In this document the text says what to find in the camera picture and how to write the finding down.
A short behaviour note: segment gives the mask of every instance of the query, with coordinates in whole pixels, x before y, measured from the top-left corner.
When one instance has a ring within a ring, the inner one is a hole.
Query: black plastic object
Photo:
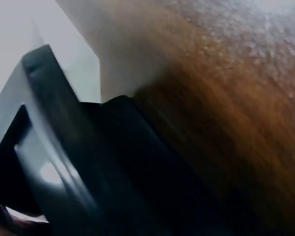
[[[130,98],[79,103],[49,46],[0,95],[2,206],[54,235],[233,235],[214,198]]]

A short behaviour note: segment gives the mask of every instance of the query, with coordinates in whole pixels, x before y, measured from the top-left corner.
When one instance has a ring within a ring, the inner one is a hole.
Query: white wall
[[[54,0],[0,0],[0,92],[22,55],[43,44],[79,100],[101,102],[99,59]]]

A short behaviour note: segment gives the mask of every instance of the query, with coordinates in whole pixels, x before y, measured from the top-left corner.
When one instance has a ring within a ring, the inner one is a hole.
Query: white surface
[[[79,100],[101,102],[99,59],[54,0],[0,0],[0,92],[21,56],[43,44]]]
[[[0,0],[0,92],[21,56],[43,44],[18,1]]]

